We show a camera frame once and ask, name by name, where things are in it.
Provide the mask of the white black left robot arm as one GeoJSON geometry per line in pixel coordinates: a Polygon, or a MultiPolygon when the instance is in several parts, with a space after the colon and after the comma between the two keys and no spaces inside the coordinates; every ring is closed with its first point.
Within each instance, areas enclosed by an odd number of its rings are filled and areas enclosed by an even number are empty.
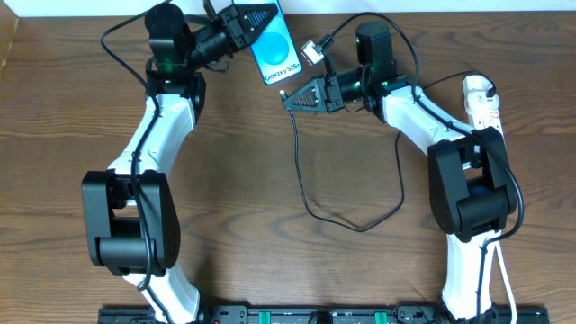
{"type": "Polygon", "coordinates": [[[164,1],[140,15],[152,56],[137,74],[145,112],[124,151],[86,173],[82,201],[89,256],[133,284],[162,323],[201,319],[201,295],[178,255],[181,230],[168,178],[204,106],[204,70],[253,45],[279,14],[274,3],[231,4],[204,15],[164,1]]]}

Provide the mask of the blue Galaxy smartphone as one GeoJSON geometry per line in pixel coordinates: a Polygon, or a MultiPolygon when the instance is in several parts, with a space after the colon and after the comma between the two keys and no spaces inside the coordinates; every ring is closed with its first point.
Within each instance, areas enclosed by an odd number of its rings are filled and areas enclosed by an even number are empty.
{"type": "Polygon", "coordinates": [[[302,71],[302,64],[293,44],[278,0],[239,0],[235,5],[275,4],[278,14],[250,47],[263,82],[267,86],[293,77],[302,71]]]}

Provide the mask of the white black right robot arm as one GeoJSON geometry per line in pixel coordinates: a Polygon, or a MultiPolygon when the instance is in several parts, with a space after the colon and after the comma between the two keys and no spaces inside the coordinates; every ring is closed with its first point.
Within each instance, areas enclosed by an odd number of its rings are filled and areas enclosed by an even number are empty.
{"type": "Polygon", "coordinates": [[[353,102],[411,140],[427,157],[429,203],[447,239],[447,272],[441,294],[452,322],[485,323],[493,316],[491,263],[501,259],[501,242],[515,235],[509,215],[525,215],[524,197],[513,174],[499,117],[495,84],[483,73],[463,72],[467,121],[459,121],[419,85],[399,73],[392,35],[399,26],[369,13],[355,31],[359,65],[336,71],[328,54],[334,37],[303,46],[303,56],[326,71],[291,94],[282,94],[289,114],[334,113],[353,102]]]}

